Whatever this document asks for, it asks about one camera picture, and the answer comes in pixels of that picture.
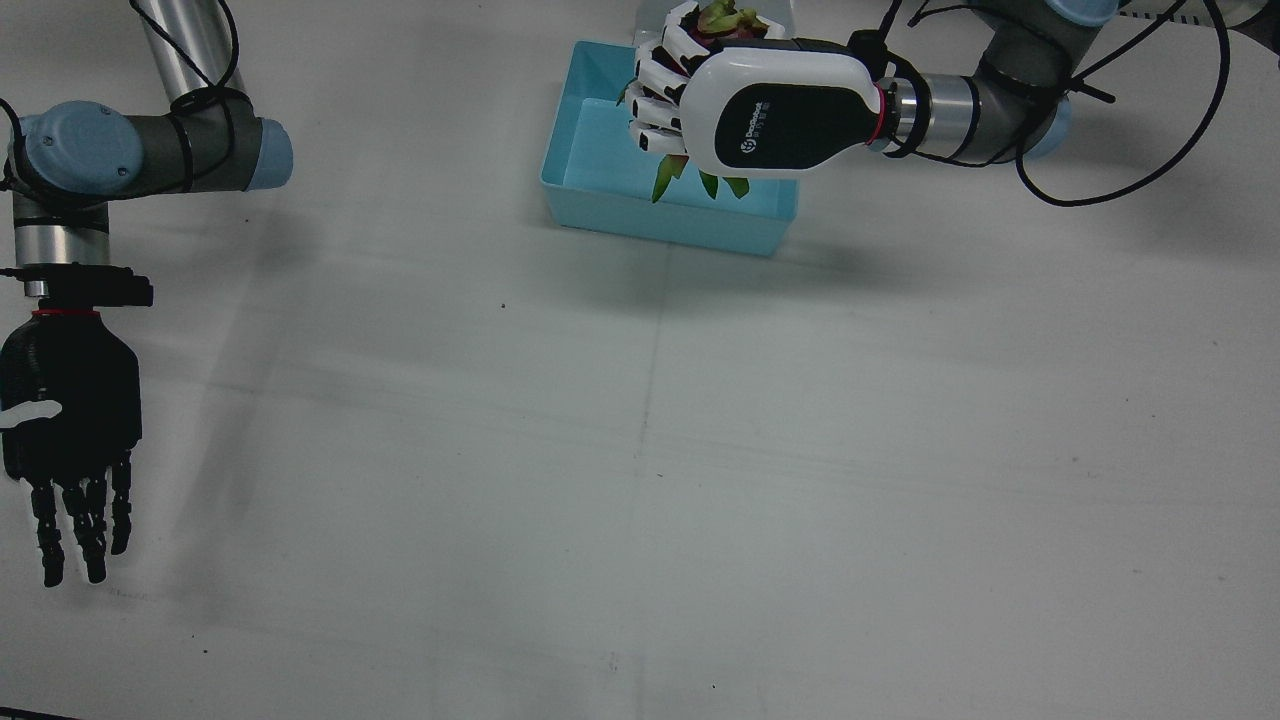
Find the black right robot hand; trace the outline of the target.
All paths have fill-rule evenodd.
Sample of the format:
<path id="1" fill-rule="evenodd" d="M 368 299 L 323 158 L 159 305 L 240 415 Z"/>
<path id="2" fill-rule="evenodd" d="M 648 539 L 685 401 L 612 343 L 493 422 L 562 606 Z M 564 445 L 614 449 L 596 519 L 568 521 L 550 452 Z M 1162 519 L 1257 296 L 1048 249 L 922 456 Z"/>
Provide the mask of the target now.
<path id="1" fill-rule="evenodd" d="M 97 311 L 36 309 L 5 340 L 3 470 L 28 488 L 45 587 L 64 579 L 60 510 L 88 582 L 125 552 L 141 437 L 138 359 Z"/>

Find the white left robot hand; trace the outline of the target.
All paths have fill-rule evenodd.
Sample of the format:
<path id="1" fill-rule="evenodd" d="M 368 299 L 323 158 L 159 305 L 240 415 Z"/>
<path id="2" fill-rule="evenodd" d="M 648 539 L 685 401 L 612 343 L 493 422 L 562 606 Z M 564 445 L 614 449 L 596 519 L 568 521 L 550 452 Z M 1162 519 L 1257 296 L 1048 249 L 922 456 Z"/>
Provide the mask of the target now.
<path id="1" fill-rule="evenodd" d="M 620 94 L 644 151 L 723 179 L 780 179 L 874 143 L 887 92 L 840 44 L 792 38 L 736 1 L 687 1 L 637 46 Z"/>

